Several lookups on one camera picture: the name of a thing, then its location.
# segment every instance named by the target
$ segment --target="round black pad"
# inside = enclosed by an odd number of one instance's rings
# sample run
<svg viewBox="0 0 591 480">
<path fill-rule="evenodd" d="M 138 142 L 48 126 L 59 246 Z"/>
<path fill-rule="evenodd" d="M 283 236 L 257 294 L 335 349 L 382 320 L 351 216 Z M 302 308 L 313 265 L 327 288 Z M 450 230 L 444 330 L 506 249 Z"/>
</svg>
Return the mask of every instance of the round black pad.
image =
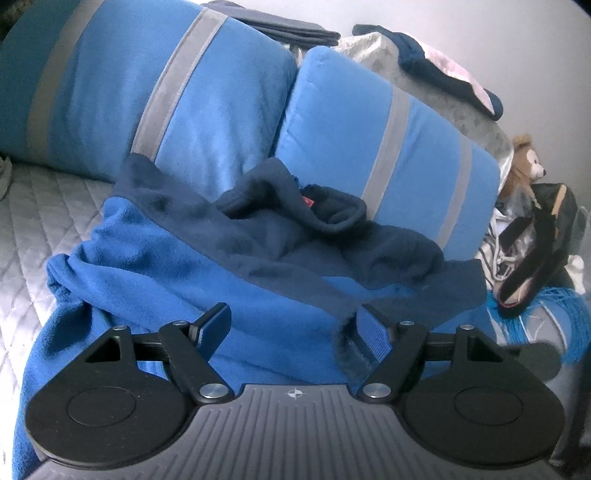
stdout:
<svg viewBox="0 0 591 480">
<path fill-rule="evenodd" d="M 506 425 L 523 412 L 516 395 L 495 387 L 467 388 L 456 395 L 454 404 L 462 417 L 480 425 Z"/>
<path fill-rule="evenodd" d="M 182 430 L 184 395 L 118 364 L 74 362 L 33 397 L 25 425 L 38 451 L 78 468 L 117 468 L 157 453 Z"/>
<path fill-rule="evenodd" d="M 564 426 L 559 400 L 531 374 L 512 375 L 502 363 L 471 364 L 422 380 L 406 395 L 403 415 L 415 438 L 480 468 L 549 456 Z"/>
<path fill-rule="evenodd" d="M 81 425 L 108 427 L 125 420 L 135 410 L 135 397 L 119 387 L 95 387 L 75 395 L 68 415 Z"/>
</svg>

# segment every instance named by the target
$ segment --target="blue tassel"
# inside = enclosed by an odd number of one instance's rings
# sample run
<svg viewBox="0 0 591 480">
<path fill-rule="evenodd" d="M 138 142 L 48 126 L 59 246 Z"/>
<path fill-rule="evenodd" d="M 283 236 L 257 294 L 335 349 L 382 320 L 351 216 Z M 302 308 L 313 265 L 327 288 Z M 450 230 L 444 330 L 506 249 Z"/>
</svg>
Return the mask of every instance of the blue tassel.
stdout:
<svg viewBox="0 0 591 480">
<path fill-rule="evenodd" d="M 570 288 L 547 287 L 540 290 L 534 300 L 522 314 L 527 318 L 531 311 L 545 304 L 555 304 L 568 315 L 571 323 L 571 339 L 562 360 L 566 364 L 575 364 L 585 355 L 591 343 L 591 313 L 584 298 Z M 498 304 L 492 292 L 488 292 L 486 306 L 491 316 L 501 326 L 505 326 L 509 343 L 527 343 L 527 335 L 519 317 L 504 319 L 499 315 Z"/>
</svg>

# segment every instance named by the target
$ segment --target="blue fleece blanket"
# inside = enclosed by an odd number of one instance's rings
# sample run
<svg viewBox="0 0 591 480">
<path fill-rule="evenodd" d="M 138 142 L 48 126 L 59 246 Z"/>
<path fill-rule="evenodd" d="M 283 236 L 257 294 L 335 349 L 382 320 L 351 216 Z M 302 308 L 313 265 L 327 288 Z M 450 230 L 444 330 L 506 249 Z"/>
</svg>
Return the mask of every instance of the blue fleece blanket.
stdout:
<svg viewBox="0 0 591 480">
<path fill-rule="evenodd" d="M 154 332 L 226 302 L 232 329 L 210 363 L 236 391 L 247 382 L 358 385 L 389 348 L 364 302 L 393 321 L 446 332 L 473 323 L 495 337 L 477 261 L 446 262 L 421 234 L 367 221 L 364 202 L 349 194 L 299 190 L 274 158 L 210 203 L 132 155 L 103 215 L 89 241 L 47 265 L 57 308 L 25 369 L 17 479 L 39 464 L 23 424 L 27 403 L 113 325 Z M 142 367 L 164 375 L 157 364 Z"/>
</svg>

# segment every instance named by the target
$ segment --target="pillow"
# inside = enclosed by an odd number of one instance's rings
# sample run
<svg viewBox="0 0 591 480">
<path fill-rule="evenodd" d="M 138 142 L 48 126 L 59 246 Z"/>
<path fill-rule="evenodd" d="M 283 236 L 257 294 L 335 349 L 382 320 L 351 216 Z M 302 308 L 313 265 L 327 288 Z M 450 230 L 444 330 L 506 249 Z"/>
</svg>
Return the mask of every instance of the pillow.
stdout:
<svg viewBox="0 0 591 480">
<path fill-rule="evenodd" d="M 301 65 L 275 156 L 303 185 L 361 197 L 378 223 L 473 258 L 498 192 L 499 167 L 416 98 L 326 47 Z"/>
<path fill-rule="evenodd" d="M 0 49 L 0 151 L 116 180 L 130 151 L 208 199 L 269 155 L 291 53 L 184 0 L 38 0 Z"/>
</svg>

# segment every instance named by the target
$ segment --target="plush toy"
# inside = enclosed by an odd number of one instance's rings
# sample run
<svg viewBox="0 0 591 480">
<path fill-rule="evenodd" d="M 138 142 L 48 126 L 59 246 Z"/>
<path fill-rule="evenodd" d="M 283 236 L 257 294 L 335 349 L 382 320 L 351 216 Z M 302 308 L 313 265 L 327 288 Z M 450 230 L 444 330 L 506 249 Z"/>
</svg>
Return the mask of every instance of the plush toy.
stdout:
<svg viewBox="0 0 591 480">
<path fill-rule="evenodd" d="M 499 198 L 510 197 L 517 185 L 521 185 L 535 206 L 540 208 L 531 184 L 546 175 L 546 170 L 540 165 L 538 155 L 531 144 L 531 135 L 517 135 L 513 139 L 513 149 L 513 163 Z"/>
</svg>

